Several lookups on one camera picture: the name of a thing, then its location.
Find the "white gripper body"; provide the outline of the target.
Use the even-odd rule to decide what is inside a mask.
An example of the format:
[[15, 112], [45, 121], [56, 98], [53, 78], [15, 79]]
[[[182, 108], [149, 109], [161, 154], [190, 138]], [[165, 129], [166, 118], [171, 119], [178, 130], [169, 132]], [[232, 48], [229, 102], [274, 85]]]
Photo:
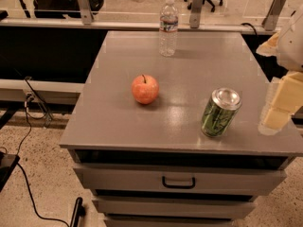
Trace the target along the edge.
[[290, 71], [303, 71], [303, 4], [281, 29], [276, 48], [277, 63]]

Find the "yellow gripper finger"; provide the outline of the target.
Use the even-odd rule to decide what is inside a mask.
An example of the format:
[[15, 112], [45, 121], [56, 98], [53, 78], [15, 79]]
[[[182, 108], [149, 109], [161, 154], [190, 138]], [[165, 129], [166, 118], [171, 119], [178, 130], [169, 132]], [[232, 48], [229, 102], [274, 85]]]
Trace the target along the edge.
[[277, 41], [279, 33], [272, 35], [266, 42], [262, 43], [256, 50], [256, 52], [264, 57], [271, 57], [276, 55]]
[[302, 106], [303, 73], [291, 71], [281, 79], [273, 78], [261, 112], [261, 129], [282, 130]]

